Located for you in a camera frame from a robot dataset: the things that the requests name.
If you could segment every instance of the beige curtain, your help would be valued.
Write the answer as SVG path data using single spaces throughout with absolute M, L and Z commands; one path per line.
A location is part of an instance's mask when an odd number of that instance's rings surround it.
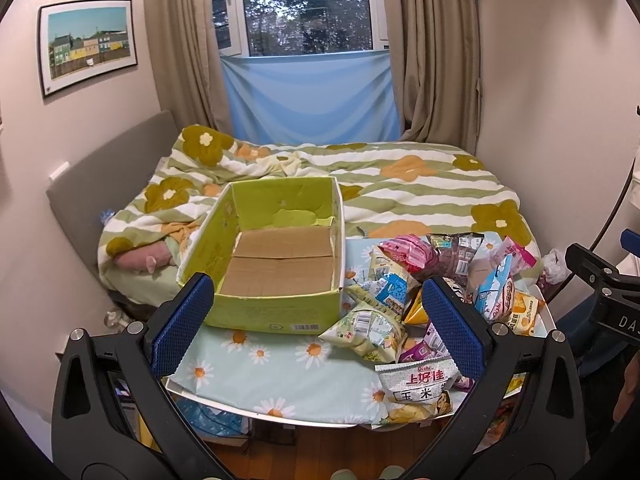
M 479 129 L 476 0 L 385 0 L 402 140 L 474 153 Z
M 211 0 L 145 0 L 145 16 L 160 107 L 233 134 Z

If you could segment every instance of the wooden floor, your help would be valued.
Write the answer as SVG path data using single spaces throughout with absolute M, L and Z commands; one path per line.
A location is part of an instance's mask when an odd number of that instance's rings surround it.
M 428 428 L 409 424 L 386 433 L 360 427 L 348 430 L 298 427 L 295 446 L 254 440 L 245 450 L 211 448 L 242 479 L 328 480 L 334 471 L 348 468 L 359 480 L 373 480 L 388 465 L 405 468 L 411 465 L 439 430 L 437 424 Z

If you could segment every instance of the tree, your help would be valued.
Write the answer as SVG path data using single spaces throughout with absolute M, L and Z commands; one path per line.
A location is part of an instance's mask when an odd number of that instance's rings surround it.
M 369 50 L 369 0 L 244 0 L 252 56 Z

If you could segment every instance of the cardboard box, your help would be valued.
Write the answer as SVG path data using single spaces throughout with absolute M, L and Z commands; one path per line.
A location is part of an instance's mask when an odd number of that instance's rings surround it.
M 344 284 L 342 195 L 333 177 L 267 178 L 225 187 L 189 248 L 178 282 L 216 284 L 211 326 L 324 332 Z

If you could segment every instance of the painting of houses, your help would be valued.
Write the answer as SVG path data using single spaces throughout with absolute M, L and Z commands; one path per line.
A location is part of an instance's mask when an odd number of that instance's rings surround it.
M 44 97 L 138 63 L 131 0 L 83 0 L 41 7 L 38 33 Z

